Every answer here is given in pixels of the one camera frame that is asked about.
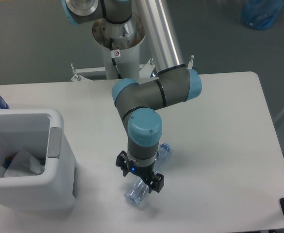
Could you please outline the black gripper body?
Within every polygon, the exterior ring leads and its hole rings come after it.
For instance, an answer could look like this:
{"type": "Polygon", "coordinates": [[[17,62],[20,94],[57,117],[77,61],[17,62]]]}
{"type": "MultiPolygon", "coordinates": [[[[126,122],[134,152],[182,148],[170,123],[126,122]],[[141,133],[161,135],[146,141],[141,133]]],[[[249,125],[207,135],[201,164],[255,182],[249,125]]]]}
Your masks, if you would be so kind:
{"type": "Polygon", "coordinates": [[[153,172],[153,167],[154,167],[155,162],[153,162],[149,166],[144,166],[144,167],[140,167],[140,166],[134,165],[133,161],[130,161],[130,163],[132,164],[132,170],[131,170],[130,173],[132,173],[135,176],[140,177],[141,179],[143,177],[146,177],[149,174],[154,173],[153,172]]]}

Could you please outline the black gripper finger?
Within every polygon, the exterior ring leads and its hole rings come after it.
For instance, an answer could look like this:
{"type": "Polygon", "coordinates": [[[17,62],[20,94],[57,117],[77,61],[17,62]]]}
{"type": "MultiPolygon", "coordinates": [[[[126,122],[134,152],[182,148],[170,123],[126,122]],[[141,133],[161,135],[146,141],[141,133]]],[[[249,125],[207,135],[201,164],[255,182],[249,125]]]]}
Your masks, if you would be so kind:
{"type": "Polygon", "coordinates": [[[164,186],[164,175],[152,173],[142,178],[143,182],[149,187],[148,193],[155,191],[159,193],[164,186]]]}
{"type": "Polygon", "coordinates": [[[127,152],[123,150],[120,152],[120,154],[116,158],[116,166],[122,170],[124,177],[126,177],[127,174],[131,172],[132,164],[128,159],[127,152]]]}

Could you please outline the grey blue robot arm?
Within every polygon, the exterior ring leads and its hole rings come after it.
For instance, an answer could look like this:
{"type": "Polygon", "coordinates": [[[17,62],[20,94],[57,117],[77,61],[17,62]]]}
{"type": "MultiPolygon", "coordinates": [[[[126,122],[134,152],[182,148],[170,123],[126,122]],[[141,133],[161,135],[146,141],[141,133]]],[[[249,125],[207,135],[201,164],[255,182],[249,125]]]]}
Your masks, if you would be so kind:
{"type": "Polygon", "coordinates": [[[136,5],[138,14],[133,13],[129,0],[62,1],[68,20],[73,25],[93,22],[95,40],[108,49],[105,67],[116,75],[112,97],[128,137],[128,150],[117,156],[116,166],[124,174],[140,177],[150,191],[159,192],[164,176],[154,170],[162,135],[157,110],[196,98],[202,83],[182,60],[167,1],[139,0],[136,5]],[[134,57],[126,57],[124,63],[120,58],[144,38],[149,40],[158,77],[139,84],[127,72],[134,57]]]}

